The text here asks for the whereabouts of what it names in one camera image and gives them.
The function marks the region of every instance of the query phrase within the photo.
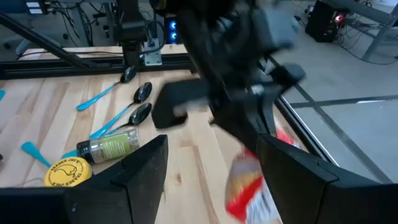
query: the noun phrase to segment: floor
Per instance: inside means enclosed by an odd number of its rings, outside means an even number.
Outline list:
[[[314,2],[303,2],[301,6],[308,4]],[[282,1],[280,5],[307,22],[300,7],[290,1]],[[85,10],[89,16],[95,13],[89,6]],[[62,33],[66,33],[62,17],[48,16],[51,19],[35,18],[33,26],[41,32],[58,32],[60,35],[52,37],[63,46],[73,47],[70,40],[62,39]],[[113,45],[102,29],[105,19],[99,22],[100,26],[93,25],[95,45]],[[379,182],[398,182],[398,118],[394,114],[398,111],[398,62],[390,65],[362,62],[339,45],[315,42],[303,27],[299,28],[297,48],[274,56],[279,63],[301,65],[307,73],[297,88],[285,94],[286,99],[339,166]],[[0,29],[2,39],[12,35]],[[359,34],[346,38],[344,46],[356,43],[351,50],[360,57],[370,41]],[[380,47],[370,60],[386,63],[395,60],[396,55],[398,46]],[[0,60],[15,58],[13,51],[0,47]]]

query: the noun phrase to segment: yellow label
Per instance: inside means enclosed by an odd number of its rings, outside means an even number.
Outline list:
[[[83,158],[69,157],[56,162],[45,175],[47,187],[74,187],[89,179],[91,167]]]
[[[132,152],[128,133],[115,134],[101,138],[102,155],[104,160],[125,156]]]

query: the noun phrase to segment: yellow lid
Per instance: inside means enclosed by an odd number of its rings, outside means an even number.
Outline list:
[[[45,174],[46,187],[74,187],[92,175],[87,161],[80,157],[68,157],[56,162]]]

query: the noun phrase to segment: black cable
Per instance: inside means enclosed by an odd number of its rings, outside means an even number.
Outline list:
[[[88,25],[88,32],[87,32],[88,36],[87,36],[87,39],[88,39],[88,42],[89,42],[90,46],[94,46],[92,23],[90,22],[90,19],[88,18],[86,12],[82,8],[80,8],[80,10],[81,10],[81,13],[83,14],[83,17],[85,17],[85,19],[87,20],[87,25]]]
[[[366,63],[371,63],[371,64],[374,64],[374,65],[390,65],[390,64],[392,64],[392,63],[398,62],[398,59],[397,59],[397,60],[394,60],[394,61],[392,61],[392,62],[389,62],[389,63],[369,62],[369,61],[367,61],[367,60],[363,60],[363,59],[361,59],[360,57],[356,56],[354,53],[352,53],[352,52],[349,51],[348,49],[344,48],[342,45],[340,45],[340,47],[341,47],[342,49],[344,49],[345,51],[347,51],[347,52],[348,52],[349,54],[351,54],[352,56],[356,57],[358,60],[361,60],[361,61],[366,62]]]
[[[117,53],[117,52],[105,52],[105,51],[92,51],[92,52],[68,52],[72,54],[112,54],[112,55],[122,55],[123,53]],[[18,56],[16,60],[19,60],[22,57],[28,56],[28,55],[35,55],[35,54],[51,54],[51,52],[43,51],[43,52],[32,52],[28,54],[24,54],[21,56]]]
[[[86,0],[81,0],[79,3],[76,3],[74,6],[72,6],[72,7],[67,7],[67,9],[75,9],[75,8],[77,8],[77,7],[80,7],[80,4],[81,3],[83,3],[84,1],[86,1]]]
[[[96,21],[98,21],[98,18],[95,18],[95,19],[93,20],[93,22],[90,23],[90,25],[94,24]]]
[[[150,19],[153,19],[151,14],[147,10],[145,10],[143,7],[139,7],[138,10],[141,12],[141,14],[146,13]]]
[[[97,8],[95,8],[95,6],[93,5],[93,3],[90,3],[90,6],[91,6],[95,11],[97,11],[98,13],[102,13],[101,10],[102,10],[102,8],[104,7],[104,4],[101,5],[101,8],[100,8],[99,10],[98,10]]]
[[[62,15],[62,19],[63,19],[63,20],[65,20],[65,17],[67,18],[67,20],[68,20],[70,26],[72,27],[73,32],[74,32],[75,35],[76,35],[76,37],[80,39],[80,37],[79,37],[79,35],[78,35],[78,33],[77,33],[76,29],[75,29],[75,26],[73,25],[73,22],[70,20],[70,18],[69,18],[64,12],[62,12],[62,11],[59,11],[59,13]]]
[[[356,45],[356,43],[358,43],[359,39],[361,38],[361,36],[363,34],[364,34],[364,32],[358,36],[358,38],[355,40],[354,44],[351,47],[345,47],[345,49],[347,49],[347,50],[352,49]]]
[[[303,26],[304,28],[307,28],[307,25],[303,22],[303,20],[300,20],[298,22],[301,26]]]
[[[56,3],[58,4],[58,8],[59,10],[57,10],[57,12],[59,12],[60,14],[62,14],[63,16],[65,16],[73,30],[73,32],[75,33],[75,35],[77,36],[78,39],[80,39],[77,31],[76,31],[76,27],[75,27],[75,23],[73,21],[73,19],[70,17],[69,12],[67,10],[67,8],[62,7],[61,3],[59,1],[56,1]]]
[[[166,44],[166,31],[165,31],[165,29],[164,29],[163,23],[161,23],[161,22],[159,22],[159,21],[157,21],[157,20],[150,21],[149,23],[151,23],[151,22],[156,22],[156,23],[160,26],[160,28],[162,29],[162,32],[163,32],[163,42],[162,42],[162,44],[161,44],[158,48],[152,49],[152,50],[143,51],[143,52],[141,52],[141,54],[148,54],[148,53],[156,52],[156,51],[162,49],[162,48],[164,47],[164,45]]]
[[[343,34],[339,34],[340,37],[342,37],[342,40],[339,41],[338,44],[340,45],[340,47],[341,47],[343,50],[347,51],[349,54],[351,54],[352,56],[354,56],[354,57],[357,58],[358,60],[361,60],[361,61],[366,62],[366,63],[370,63],[370,64],[373,64],[373,65],[390,65],[390,64],[392,64],[392,63],[398,62],[398,59],[397,59],[397,60],[393,60],[392,62],[388,62],[388,63],[369,62],[369,61],[367,61],[367,60],[363,60],[362,58],[360,58],[360,57],[356,56],[354,53],[352,53],[352,52],[350,51],[350,49],[352,49],[352,48],[357,44],[358,40],[361,38],[361,36],[362,36],[363,34],[364,34],[364,32],[362,32],[362,34],[359,35],[359,37],[355,40],[355,43],[354,43],[350,48],[347,48],[347,47],[344,47],[344,46],[343,46],[344,35],[343,35]]]
[[[72,35],[70,35],[70,33],[69,33],[69,29],[68,29],[68,25],[67,25],[67,22],[66,22],[66,20],[65,20],[65,17],[63,16],[63,14],[61,14],[61,15],[62,15],[62,19],[63,19],[63,24],[65,25],[65,28],[67,29],[67,33],[68,33],[68,35],[69,35],[69,38],[70,38],[70,40],[72,41],[72,43],[75,44],[75,46],[77,47],[78,45],[76,44],[75,40],[73,40]]]

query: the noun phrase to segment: gray floor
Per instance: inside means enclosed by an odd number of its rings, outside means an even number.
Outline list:
[[[314,2],[304,2],[302,6],[305,7],[307,4],[314,4]],[[303,9],[297,8],[290,1],[283,1],[281,5],[292,15],[297,14],[305,18]],[[84,9],[90,17],[95,13],[89,6],[84,6]],[[60,15],[30,19],[32,25],[40,32],[54,32],[56,34],[51,35],[51,38],[65,47],[74,46],[70,40],[62,39],[62,34],[66,33],[66,29]],[[114,41],[106,38],[102,29],[106,19],[99,19],[99,22],[100,26],[93,25],[95,45],[114,45]],[[349,34],[355,35],[355,33],[356,31],[353,30]],[[0,27],[2,40],[12,35],[12,32]],[[351,50],[361,57],[371,39],[359,34],[352,39],[346,38],[344,45],[349,47],[356,41],[357,44]],[[371,57],[371,61],[391,62],[396,55],[398,55],[398,46],[380,47],[377,54]],[[303,67],[307,72],[307,78],[300,86],[315,101],[398,95],[398,62],[385,66],[362,62],[338,45],[315,42],[304,32],[303,27],[299,30],[297,48],[279,52],[274,57],[279,63],[294,62]],[[16,54],[13,50],[5,50],[0,46],[0,60],[14,60],[15,58]],[[307,102],[307,99],[296,89],[287,92],[285,97],[290,103]],[[398,111],[398,101],[324,106],[322,110],[388,178],[393,182],[398,182],[396,172],[398,170],[396,163],[398,161],[396,141],[398,118],[395,116],[395,112]],[[313,108],[300,108],[297,109],[297,113],[341,167],[378,180],[361,158],[339,139],[330,125]]]

